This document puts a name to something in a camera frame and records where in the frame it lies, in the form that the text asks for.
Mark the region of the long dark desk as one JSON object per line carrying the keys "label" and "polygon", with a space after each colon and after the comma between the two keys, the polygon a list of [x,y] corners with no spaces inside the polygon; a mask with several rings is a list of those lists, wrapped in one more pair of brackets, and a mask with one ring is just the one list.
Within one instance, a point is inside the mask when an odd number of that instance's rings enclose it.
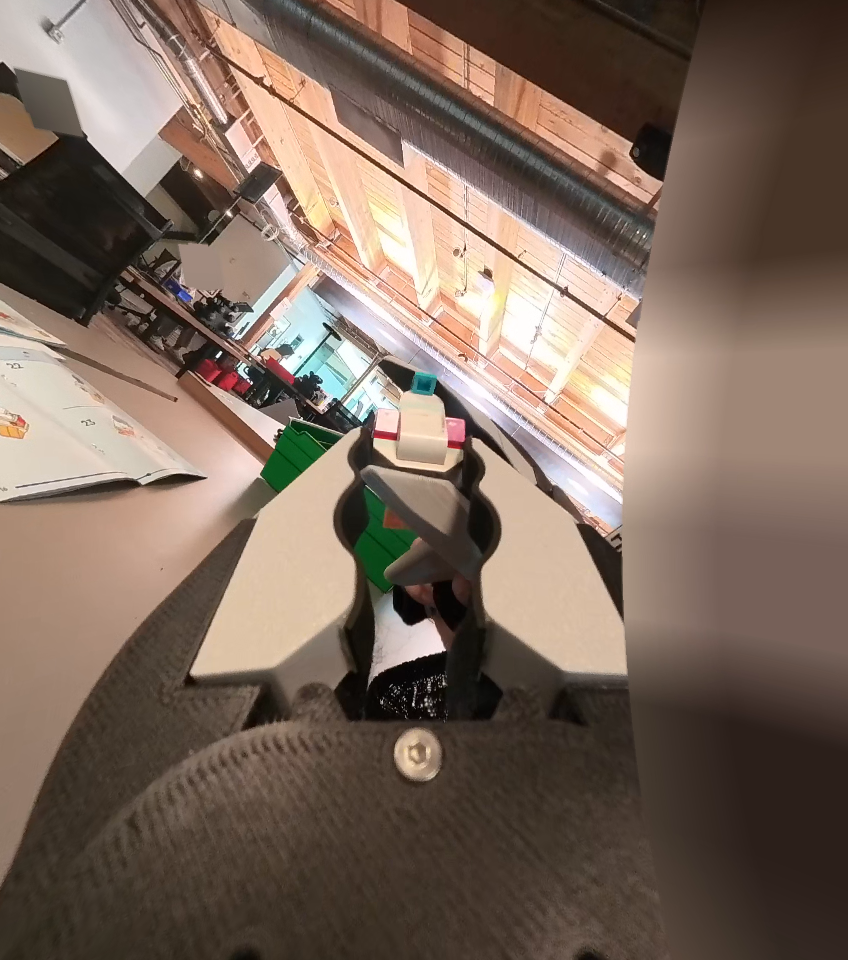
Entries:
{"label": "long dark desk", "polygon": [[197,317],[188,304],[184,304],[170,295],[164,288],[153,283],[147,276],[136,268],[124,270],[119,277],[120,284],[135,296],[146,301],[157,315],[157,319],[171,318],[175,324],[185,332],[192,332],[202,339],[202,342],[193,346],[178,364],[175,374],[180,379],[185,374],[197,374],[198,367],[204,361],[214,361],[229,357],[233,362],[234,370],[249,373],[257,371],[251,378],[252,383],[260,380],[262,384],[273,387],[278,397],[283,395],[295,400],[302,410],[305,420],[327,428],[336,428],[335,420],[326,411],[321,410],[315,403],[305,396],[294,377],[284,370],[264,361],[261,356],[255,356],[237,341],[225,337],[223,333],[208,327],[202,319]]}

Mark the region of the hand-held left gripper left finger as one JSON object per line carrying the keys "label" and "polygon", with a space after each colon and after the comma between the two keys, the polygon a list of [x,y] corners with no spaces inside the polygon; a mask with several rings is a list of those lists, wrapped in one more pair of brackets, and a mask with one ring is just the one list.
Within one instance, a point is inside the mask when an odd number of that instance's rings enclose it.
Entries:
{"label": "hand-held left gripper left finger", "polygon": [[365,690],[368,464],[369,433],[353,430],[257,514],[190,666],[197,686],[259,685],[276,700],[316,683]]}

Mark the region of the large dark ceiling duct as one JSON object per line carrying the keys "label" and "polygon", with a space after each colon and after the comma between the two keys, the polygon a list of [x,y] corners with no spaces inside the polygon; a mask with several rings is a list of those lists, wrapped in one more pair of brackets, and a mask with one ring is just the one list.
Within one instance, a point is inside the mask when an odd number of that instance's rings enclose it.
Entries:
{"label": "large dark ceiling duct", "polygon": [[329,3],[231,10],[238,30],[622,291],[643,294],[655,222],[620,186]]}

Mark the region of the small white lego figure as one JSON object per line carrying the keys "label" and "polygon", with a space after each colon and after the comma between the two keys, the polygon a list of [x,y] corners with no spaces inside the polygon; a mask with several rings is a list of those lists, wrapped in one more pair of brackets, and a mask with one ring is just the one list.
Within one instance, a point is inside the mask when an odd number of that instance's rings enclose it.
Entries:
{"label": "small white lego figure", "polygon": [[465,420],[446,412],[437,383],[432,374],[415,372],[397,408],[375,414],[372,444],[385,466],[436,475],[461,463]]}

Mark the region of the black office chair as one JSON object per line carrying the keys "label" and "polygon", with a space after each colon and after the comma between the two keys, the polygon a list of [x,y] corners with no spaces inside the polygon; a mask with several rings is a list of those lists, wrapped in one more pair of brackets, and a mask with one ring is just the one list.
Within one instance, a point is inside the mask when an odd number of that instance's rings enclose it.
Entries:
{"label": "black office chair", "polygon": [[87,138],[0,180],[0,283],[83,327],[171,222]]}

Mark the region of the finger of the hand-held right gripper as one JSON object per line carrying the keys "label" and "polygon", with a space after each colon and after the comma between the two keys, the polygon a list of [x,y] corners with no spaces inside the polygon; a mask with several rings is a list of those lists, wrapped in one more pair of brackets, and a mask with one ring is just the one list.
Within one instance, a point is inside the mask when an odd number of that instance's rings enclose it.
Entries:
{"label": "finger of the hand-held right gripper", "polygon": [[395,558],[383,571],[394,587],[412,587],[441,581],[441,556],[421,538]]}
{"label": "finger of the hand-held right gripper", "polygon": [[468,531],[470,502],[460,489],[462,465],[446,474],[427,474],[370,464],[364,484],[418,539],[441,556],[441,581],[455,575],[478,582],[482,554]]}

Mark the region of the open lego instruction booklet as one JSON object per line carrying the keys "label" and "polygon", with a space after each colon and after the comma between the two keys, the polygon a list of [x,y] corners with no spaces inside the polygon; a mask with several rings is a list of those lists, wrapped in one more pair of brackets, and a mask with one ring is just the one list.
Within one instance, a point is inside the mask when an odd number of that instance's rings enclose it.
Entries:
{"label": "open lego instruction booklet", "polygon": [[206,474],[50,350],[0,344],[0,503]]}

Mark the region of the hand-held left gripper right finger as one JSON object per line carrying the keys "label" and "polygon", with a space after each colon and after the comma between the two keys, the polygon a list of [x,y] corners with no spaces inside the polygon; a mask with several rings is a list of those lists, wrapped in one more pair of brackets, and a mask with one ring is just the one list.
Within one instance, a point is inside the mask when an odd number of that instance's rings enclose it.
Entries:
{"label": "hand-held left gripper right finger", "polygon": [[445,561],[471,585],[452,683],[500,690],[625,689],[624,625],[577,524],[480,439],[467,442]]}

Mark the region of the black wall speaker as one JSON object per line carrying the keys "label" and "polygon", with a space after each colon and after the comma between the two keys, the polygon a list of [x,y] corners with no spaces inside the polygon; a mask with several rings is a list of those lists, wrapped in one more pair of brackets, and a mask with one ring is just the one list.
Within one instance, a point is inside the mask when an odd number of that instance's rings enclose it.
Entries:
{"label": "black wall speaker", "polygon": [[280,168],[261,161],[238,184],[235,190],[236,197],[256,205],[282,176],[283,171]]}

